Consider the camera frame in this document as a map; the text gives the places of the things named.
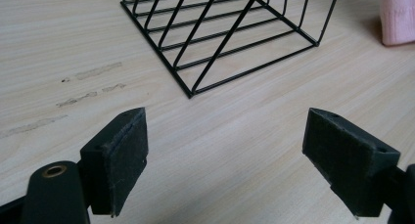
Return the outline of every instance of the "black wire basket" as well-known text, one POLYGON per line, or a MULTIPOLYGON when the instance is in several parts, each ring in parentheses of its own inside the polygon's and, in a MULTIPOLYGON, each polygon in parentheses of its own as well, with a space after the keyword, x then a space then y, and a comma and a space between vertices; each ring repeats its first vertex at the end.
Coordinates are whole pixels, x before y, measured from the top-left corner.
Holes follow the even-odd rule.
POLYGON ((192 98, 318 47, 336 1, 329 0, 317 38, 304 31, 310 0, 281 0, 282 12, 273 9, 270 0, 122 0, 120 3, 186 95, 192 98), (289 4, 299 11, 298 23, 288 19, 289 4), (283 47, 284 52, 276 52, 278 47, 283 47))

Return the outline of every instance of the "pink object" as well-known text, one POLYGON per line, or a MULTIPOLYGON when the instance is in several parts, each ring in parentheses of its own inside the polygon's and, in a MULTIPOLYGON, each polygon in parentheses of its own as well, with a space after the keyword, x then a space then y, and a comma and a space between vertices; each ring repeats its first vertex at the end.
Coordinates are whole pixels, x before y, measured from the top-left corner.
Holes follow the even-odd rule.
POLYGON ((415 41, 415 0, 381 0, 385 45, 415 41))

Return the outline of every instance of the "wooden table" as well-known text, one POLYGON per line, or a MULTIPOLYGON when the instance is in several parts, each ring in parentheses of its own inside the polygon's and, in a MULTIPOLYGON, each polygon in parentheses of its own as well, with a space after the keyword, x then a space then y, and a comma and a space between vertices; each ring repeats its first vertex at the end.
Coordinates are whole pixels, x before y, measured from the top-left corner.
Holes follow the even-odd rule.
POLYGON ((118 2, 0 0, 0 204, 146 107, 148 166, 120 217, 92 223, 387 222, 386 206, 357 221, 301 153, 314 107, 415 162, 415 45, 382 45, 379 0, 339 0, 319 48, 192 100, 118 2))

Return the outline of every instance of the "pencil mark on table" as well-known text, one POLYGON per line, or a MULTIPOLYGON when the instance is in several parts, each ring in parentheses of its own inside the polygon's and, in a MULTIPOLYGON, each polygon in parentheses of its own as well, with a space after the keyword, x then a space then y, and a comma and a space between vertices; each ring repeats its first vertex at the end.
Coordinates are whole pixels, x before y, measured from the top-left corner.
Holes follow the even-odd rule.
POLYGON ((79 98, 70 98, 70 99, 68 99, 64 102, 58 103, 56 106, 58 106, 58 108, 61 108, 61 107, 64 107, 64 106, 73 105, 73 104, 78 103, 79 101, 82 101, 82 100, 86 99, 86 98, 92 98, 92 97, 95 97, 97 95, 98 95, 97 92, 90 92, 90 93, 88 93, 88 94, 86 94, 82 97, 79 97, 79 98))
POLYGON ((21 126, 21 127, 17 127, 17 128, 14 128, 14 129, 10 129, 10 130, 7 130, 7 131, 0 132, 0 139, 7 138, 7 137, 10 137, 10 136, 15 135, 15 134, 24 133, 24 132, 27 132, 27 131, 30 131, 30 130, 33 130, 33 129, 37 129, 39 127, 51 124, 51 123, 53 123, 57 120, 65 118, 67 116, 68 116, 67 114, 63 114, 63 115, 56 116, 56 117, 40 119, 40 120, 37 120, 36 122, 28 124, 28 125, 24 125, 24 126, 21 126))
POLYGON ((122 62, 118 62, 118 63, 111 64, 111 65, 104 66, 104 67, 94 68, 94 69, 87 70, 87 71, 84 71, 84 72, 80 72, 80 73, 77 73, 75 75, 75 77, 78 80, 83 80, 83 79, 86 79, 88 77, 100 75, 100 74, 102 74, 106 71, 112 70, 112 69, 117 68, 117 67, 122 67, 122 62))
POLYGON ((126 86, 125 84, 117 84, 116 86, 112 86, 112 87, 107 87, 107 88, 104 88, 104 89, 103 89, 103 91, 104 91, 104 92, 110 92, 110 91, 115 90, 116 88, 120 88, 120 89, 122 89, 122 88, 124 88, 125 86, 126 86))

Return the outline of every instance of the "wood grain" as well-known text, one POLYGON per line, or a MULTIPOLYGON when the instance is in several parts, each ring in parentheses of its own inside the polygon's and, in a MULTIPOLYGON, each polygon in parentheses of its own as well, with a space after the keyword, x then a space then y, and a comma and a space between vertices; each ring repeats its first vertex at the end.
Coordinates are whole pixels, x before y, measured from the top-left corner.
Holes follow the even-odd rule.
MULTIPOLYGON (((387 207, 357 221, 301 153, 314 107, 401 151, 400 168, 415 163, 415 45, 382 45, 378 0, 339 0, 319 48, 192 100, 118 2, 0 0, 0 204, 24 195, 38 167, 78 161, 120 112, 146 107, 148 166, 121 216, 92 223, 387 222, 387 207)), ((322 10, 310 7, 311 32, 322 10)), ((274 49, 291 48, 245 58, 274 49)))

